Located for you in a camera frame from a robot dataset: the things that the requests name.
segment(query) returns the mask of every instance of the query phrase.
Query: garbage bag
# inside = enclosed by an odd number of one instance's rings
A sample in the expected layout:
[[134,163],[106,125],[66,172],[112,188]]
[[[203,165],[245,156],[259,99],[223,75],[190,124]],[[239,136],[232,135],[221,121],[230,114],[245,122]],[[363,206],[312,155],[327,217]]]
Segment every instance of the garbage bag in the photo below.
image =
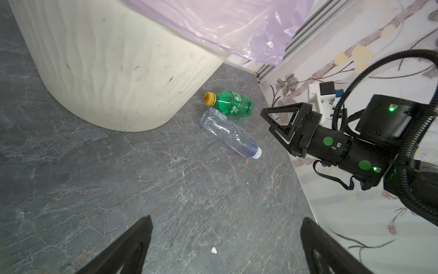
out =
[[198,42],[264,64],[280,64],[314,0],[122,0]]

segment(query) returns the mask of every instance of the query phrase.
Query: plastic bottle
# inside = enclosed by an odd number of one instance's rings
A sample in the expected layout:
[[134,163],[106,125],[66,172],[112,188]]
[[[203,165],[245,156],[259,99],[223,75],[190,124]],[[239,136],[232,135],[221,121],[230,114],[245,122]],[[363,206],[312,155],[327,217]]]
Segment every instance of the plastic bottle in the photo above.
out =
[[225,115],[236,115],[240,117],[251,116],[254,103],[248,96],[240,95],[229,90],[218,94],[207,92],[204,95],[204,103],[218,109]]
[[219,110],[209,107],[199,123],[213,138],[222,142],[234,152],[246,157],[258,159],[261,148],[246,131],[228,120]]

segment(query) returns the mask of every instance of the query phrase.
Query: white trash can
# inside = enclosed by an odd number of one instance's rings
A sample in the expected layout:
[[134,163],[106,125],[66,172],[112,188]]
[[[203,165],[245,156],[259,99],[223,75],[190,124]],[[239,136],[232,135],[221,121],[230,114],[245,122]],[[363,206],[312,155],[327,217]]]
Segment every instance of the white trash can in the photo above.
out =
[[9,0],[48,91],[80,118],[138,132],[166,123],[228,56],[119,0]]

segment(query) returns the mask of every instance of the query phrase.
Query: crushed water bottle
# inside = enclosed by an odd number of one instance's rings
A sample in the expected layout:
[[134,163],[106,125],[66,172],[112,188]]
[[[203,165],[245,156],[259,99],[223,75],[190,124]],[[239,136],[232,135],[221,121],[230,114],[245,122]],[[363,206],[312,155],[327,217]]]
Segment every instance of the crushed water bottle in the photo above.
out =
[[199,123],[213,138],[231,148],[234,152],[258,159],[261,148],[246,131],[234,122],[228,120],[222,112],[212,107],[208,108]]

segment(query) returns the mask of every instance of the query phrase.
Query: robotic arm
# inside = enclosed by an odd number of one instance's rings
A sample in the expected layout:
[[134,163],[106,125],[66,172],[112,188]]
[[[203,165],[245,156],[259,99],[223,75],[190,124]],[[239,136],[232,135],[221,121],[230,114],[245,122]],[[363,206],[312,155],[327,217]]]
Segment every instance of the robotic arm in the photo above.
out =
[[[290,154],[303,158],[309,154],[320,159],[313,163],[318,175],[337,181],[347,190],[354,188],[353,178],[360,182],[362,190],[377,186],[383,178],[385,190],[397,195],[413,212],[438,225],[438,167],[413,159],[418,144],[438,115],[438,87],[429,104],[373,95],[364,110],[349,117],[343,108],[350,93],[368,74],[391,61],[408,57],[425,58],[438,67],[438,53],[432,50],[406,50],[377,61],[356,77],[332,108],[331,129],[322,125],[323,118],[330,117],[327,103],[333,104],[332,97],[340,94],[332,82],[309,85],[310,103],[265,108],[261,115],[271,125],[269,131]],[[322,98],[327,95],[330,95],[328,101]],[[292,113],[288,125],[279,125],[269,116],[284,112]],[[359,118],[355,129],[360,134],[357,134],[348,123]],[[316,171],[319,162],[351,173],[350,185]]]

